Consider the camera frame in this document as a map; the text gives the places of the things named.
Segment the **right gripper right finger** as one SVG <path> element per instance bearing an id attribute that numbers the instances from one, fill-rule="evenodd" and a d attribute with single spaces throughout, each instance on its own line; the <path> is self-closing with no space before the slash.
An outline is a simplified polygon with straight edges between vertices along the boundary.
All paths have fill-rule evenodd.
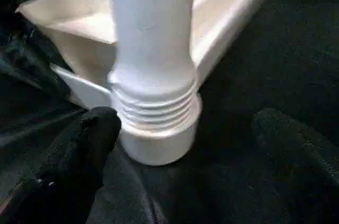
<path id="1" fill-rule="evenodd" d="M 257 112 L 253 132 L 292 223 L 338 223 L 338 147 L 276 109 Z"/>

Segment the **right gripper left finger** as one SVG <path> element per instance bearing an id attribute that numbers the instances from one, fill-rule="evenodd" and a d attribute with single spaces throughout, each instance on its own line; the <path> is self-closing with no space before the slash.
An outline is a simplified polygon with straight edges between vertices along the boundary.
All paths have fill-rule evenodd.
<path id="1" fill-rule="evenodd" d="M 1 204 L 1 223 L 85 223 L 120 129 L 110 107 L 74 120 Z"/>

